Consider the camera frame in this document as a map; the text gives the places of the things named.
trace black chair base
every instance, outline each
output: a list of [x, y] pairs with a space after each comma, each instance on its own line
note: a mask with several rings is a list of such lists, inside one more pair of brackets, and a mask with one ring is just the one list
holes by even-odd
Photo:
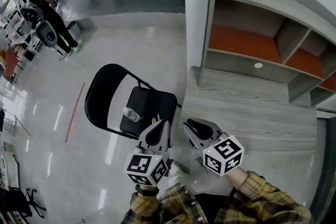
[[147, 88], [134, 87], [127, 107], [133, 109], [141, 117], [139, 122], [133, 122], [123, 116], [120, 130], [137, 137], [152, 124], [152, 119], [168, 120], [172, 124], [176, 110], [176, 96], [169, 92], [153, 91]]
[[31, 205], [31, 206], [35, 209], [35, 211], [37, 212], [37, 214], [39, 215], [39, 217], [44, 218], [44, 216], [41, 215], [40, 212], [38, 211], [38, 208], [41, 209], [41, 210], [43, 210], [43, 211], [47, 211], [47, 209], [44, 208], [44, 207], [42, 207], [42, 206], [40, 206], [40, 205], [38, 205], [38, 204], [34, 201], [34, 193], [36, 193], [37, 190], [36, 190], [36, 189], [32, 189], [32, 190], [31, 190], [30, 188], [27, 188], [26, 191], [27, 191], [27, 196], [28, 196], [28, 203], [29, 203], [29, 205]]

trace plaid shirt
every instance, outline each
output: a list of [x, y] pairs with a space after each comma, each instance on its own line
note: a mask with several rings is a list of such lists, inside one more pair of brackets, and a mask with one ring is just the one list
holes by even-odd
[[[253, 172], [233, 191], [214, 223], [312, 223], [310, 212]], [[195, 197], [182, 184], [166, 190], [160, 200], [132, 195], [122, 223], [208, 223]]]

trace mesh chair back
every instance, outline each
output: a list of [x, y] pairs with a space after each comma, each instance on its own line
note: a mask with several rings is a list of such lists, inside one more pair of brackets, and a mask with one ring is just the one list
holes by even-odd
[[96, 127], [110, 131], [107, 120], [112, 97], [128, 73], [127, 69], [112, 63], [102, 67], [95, 75], [85, 98], [85, 113]]

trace white sneaker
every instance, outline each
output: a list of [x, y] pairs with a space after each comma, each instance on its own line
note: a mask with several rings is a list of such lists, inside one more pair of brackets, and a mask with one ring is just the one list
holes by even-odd
[[83, 40], [80, 39], [77, 43], [78, 43], [77, 47], [74, 48], [75, 52], [79, 52], [80, 51], [80, 49], [82, 48], [82, 45], [83, 45]]

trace black pants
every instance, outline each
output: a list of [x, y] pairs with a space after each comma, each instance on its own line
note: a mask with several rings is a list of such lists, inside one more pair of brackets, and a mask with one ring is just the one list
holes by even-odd
[[[77, 47], [78, 43], [72, 38], [62, 18], [56, 12], [45, 14], [44, 20], [50, 22], [51, 26], [54, 28], [57, 36], [57, 45], [62, 50], [68, 54], [71, 52], [71, 47]], [[61, 36], [64, 37], [70, 47], [64, 42]]]

